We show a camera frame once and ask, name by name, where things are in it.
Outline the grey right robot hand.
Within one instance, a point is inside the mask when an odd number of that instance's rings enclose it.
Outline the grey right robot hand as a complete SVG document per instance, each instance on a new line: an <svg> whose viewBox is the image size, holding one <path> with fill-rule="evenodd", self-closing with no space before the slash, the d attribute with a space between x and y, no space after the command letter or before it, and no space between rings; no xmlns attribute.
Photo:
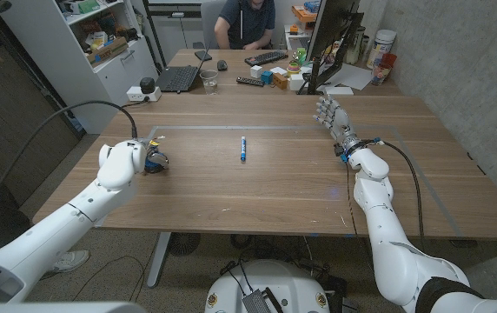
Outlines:
<svg viewBox="0 0 497 313"><path fill-rule="evenodd" d="M317 114L313 115L314 120L329 130L332 138L345 151L361 141L355 134L348 113L337 100L331 96L319 97L316 107Z"/></svg>

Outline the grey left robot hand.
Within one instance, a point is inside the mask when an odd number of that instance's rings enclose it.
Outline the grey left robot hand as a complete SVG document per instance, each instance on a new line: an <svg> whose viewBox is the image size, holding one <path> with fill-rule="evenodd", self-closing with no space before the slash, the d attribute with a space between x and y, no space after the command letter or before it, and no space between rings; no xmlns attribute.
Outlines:
<svg viewBox="0 0 497 313"><path fill-rule="evenodd" d="M155 174L169 167L169 159L159 150L160 143L155 138L148 141L147 154L145 157L144 170Z"/></svg>

